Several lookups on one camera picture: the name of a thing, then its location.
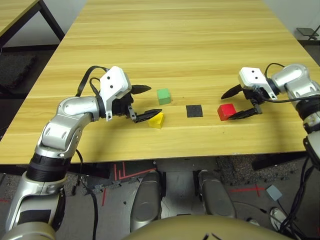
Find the wooden table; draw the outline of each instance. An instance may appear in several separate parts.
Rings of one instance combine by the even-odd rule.
[[[124,117],[89,124],[78,146],[85,162],[303,151],[306,133],[290,103],[264,103],[263,114],[242,120],[218,117],[220,104],[252,107],[242,93],[220,100],[239,83],[241,67],[264,71],[271,62],[305,64],[320,79],[316,63],[260,0],[88,0],[2,139],[0,161],[29,162],[58,103],[74,96],[92,65],[119,66],[132,84],[152,87],[134,96],[138,113],[159,108],[157,89],[169,88],[172,103],[161,106],[161,130]],[[89,86],[84,95],[93,95]],[[203,117],[187,118],[186,105],[202,105]]]

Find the black wire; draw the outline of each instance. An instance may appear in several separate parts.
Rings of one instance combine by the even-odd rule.
[[[96,96],[98,96],[98,95],[99,95],[99,91],[98,91],[98,89],[95,87],[95,85],[92,83],[92,80],[98,80],[98,81],[100,82],[100,79],[97,78],[97,77],[92,77],[92,78],[90,78],[90,80],[89,80],[89,84],[90,84],[90,87],[91,87],[92,91],[94,92],[94,94],[95,94]]]
[[[78,149],[75,150],[76,153],[79,156],[80,159],[80,171],[79,171],[79,175],[81,175],[81,171],[82,171],[82,164],[84,162],[84,159],[81,155],[81,153],[79,152]],[[83,182],[82,177],[80,177],[80,181],[82,183],[82,185],[84,186],[84,188],[89,192],[89,194],[92,197],[92,201],[93,201],[93,207],[94,207],[94,222],[93,222],[93,233],[92,233],[92,240],[96,240],[96,233],[97,233],[97,227],[98,227],[98,202],[97,202],[97,197],[94,194],[94,192],[87,187],[87,185]]]
[[[282,64],[280,64],[280,63],[277,63],[277,62],[272,62],[272,63],[270,63],[266,68],[265,68],[265,71],[264,71],[264,76],[265,76],[265,78],[266,79],[268,79],[268,69],[270,68],[270,66],[272,66],[272,65],[278,65],[278,66],[280,66],[280,67],[285,67],[284,65],[282,65]]]
[[[301,206],[302,200],[303,200],[305,192],[306,192],[307,182],[308,182],[308,180],[314,170],[314,166],[311,166],[310,168],[308,168],[306,170],[308,160],[309,160],[309,157],[306,158],[306,160],[302,166],[301,177],[300,177],[300,186],[299,186],[298,191],[295,194],[294,200],[291,205],[290,212],[287,215],[287,218],[282,222],[282,224],[280,226],[280,230],[279,230],[280,232],[282,232],[285,228],[287,228],[288,226],[290,226],[293,223],[293,221],[297,215],[297,212]]]
[[[279,199],[276,201],[279,205],[279,207],[281,208],[281,210],[284,212],[285,216],[288,217],[288,213],[287,211],[284,209],[284,207],[282,206],[282,204],[280,203]],[[306,235],[304,234],[304,232],[297,226],[297,224],[295,222],[292,222],[292,225],[294,225],[296,227],[296,229],[300,232],[301,235],[303,235],[304,237],[306,237]]]
[[[289,103],[289,102],[295,102],[295,101],[300,101],[300,100],[311,100],[311,99],[319,99],[320,100],[320,95],[313,95],[313,96],[304,96],[304,97],[297,97],[294,99],[286,99],[286,100],[271,100],[263,95],[261,95],[261,98],[269,103],[275,103],[275,104],[281,104],[281,103]]]
[[[275,218],[274,216],[272,216],[270,213],[268,213],[266,210],[264,210],[264,209],[261,208],[261,207],[258,207],[258,206],[256,206],[256,205],[253,205],[253,204],[250,204],[250,203],[242,202],[242,201],[233,201],[232,203],[233,203],[233,204],[242,204],[242,205],[246,205],[246,206],[249,206],[249,207],[258,209],[258,210],[260,210],[263,214],[267,214],[270,218],[274,219],[274,220],[277,221],[278,223],[281,223],[280,220],[278,220],[277,218]]]
[[[284,207],[281,205],[279,199],[276,201],[279,205],[279,207],[281,208],[282,212],[284,212],[285,216],[287,217],[288,216],[288,213],[286,212],[286,210],[284,209]]]

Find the black cable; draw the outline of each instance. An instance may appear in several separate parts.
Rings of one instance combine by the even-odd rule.
[[[279,199],[276,201],[279,205],[279,207],[281,208],[281,210],[284,212],[285,216],[288,217],[288,213],[287,211],[284,209],[284,207],[282,206],[282,204],[280,203]],[[299,231],[299,233],[306,237],[306,235],[304,234],[304,232],[297,226],[297,224],[295,222],[292,222],[292,225],[294,225],[296,227],[296,229]]]
[[[276,201],[279,205],[279,207],[281,208],[282,212],[284,212],[285,216],[287,217],[288,216],[288,213],[286,212],[286,210],[284,209],[284,207],[281,205],[279,199]]]
[[[272,62],[272,63],[270,63],[266,68],[265,68],[265,71],[264,71],[264,76],[265,76],[265,78],[266,79],[268,79],[268,69],[270,68],[270,66],[272,66],[272,65],[278,65],[278,66],[280,66],[280,67],[285,67],[284,65],[282,65],[282,64],[280,64],[280,63],[277,63],[277,62]]]
[[[76,153],[79,156],[80,159],[80,171],[79,171],[79,175],[81,175],[81,171],[82,171],[82,164],[84,162],[84,159],[81,155],[81,153],[79,152],[78,149],[75,150]],[[82,183],[82,185],[84,186],[84,188],[89,192],[89,194],[92,197],[92,201],[93,201],[93,207],[94,207],[94,222],[93,222],[93,233],[92,233],[92,240],[96,240],[96,233],[97,233],[97,227],[98,227],[98,202],[97,202],[97,197],[94,194],[94,192],[87,187],[87,185],[84,183],[82,177],[80,177],[80,181]]]
[[[308,180],[314,170],[314,166],[311,166],[310,168],[308,168],[306,170],[308,160],[309,160],[309,157],[306,158],[306,160],[302,166],[301,177],[300,177],[300,186],[299,186],[298,191],[295,194],[294,200],[291,205],[290,212],[287,215],[287,218],[282,222],[282,224],[280,226],[280,230],[279,230],[280,232],[282,232],[288,226],[292,225],[292,223],[297,215],[297,212],[301,206],[302,200],[303,200],[305,192],[306,192],[307,182],[308,182]]]
[[[81,96],[82,91],[84,90],[84,88],[85,88],[85,86],[87,84],[87,81],[88,81],[88,78],[89,78],[91,72],[93,70],[95,70],[95,69],[103,69],[105,72],[109,71],[109,69],[104,67],[104,66],[96,66],[95,65],[95,66],[89,67],[88,70],[85,72],[85,74],[84,74],[84,76],[83,76],[83,78],[82,78],[82,80],[81,80],[81,82],[80,82],[80,84],[78,86],[78,89],[77,89],[76,94],[75,94],[76,97],[80,97]]]
[[[256,205],[250,204],[250,203],[246,203],[246,202],[242,202],[242,201],[233,201],[233,204],[242,204],[242,205],[246,205],[255,209],[260,210],[263,214],[267,214],[270,218],[274,219],[275,221],[277,221],[278,223],[281,223],[280,220],[278,220],[277,218],[275,218],[274,216],[272,216],[269,212],[267,212],[266,210],[264,210],[261,207],[258,207]]]
[[[261,95],[261,98],[264,101],[269,102],[269,103],[281,104],[281,103],[289,103],[289,102],[295,102],[295,101],[300,101],[300,100],[311,100],[311,99],[319,99],[320,100],[320,95],[297,97],[297,98],[286,99],[286,100],[271,100],[269,98],[264,97],[263,95]]]

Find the black table frame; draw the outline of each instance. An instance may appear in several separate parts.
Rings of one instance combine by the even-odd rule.
[[[37,12],[40,12],[45,21],[49,24],[57,38],[62,41],[64,31],[51,14],[43,0],[39,0],[28,11],[26,11],[15,23],[12,24],[2,35],[0,35],[0,48],[2,48]],[[0,99],[25,99],[27,94],[14,94],[6,87],[0,85]]]

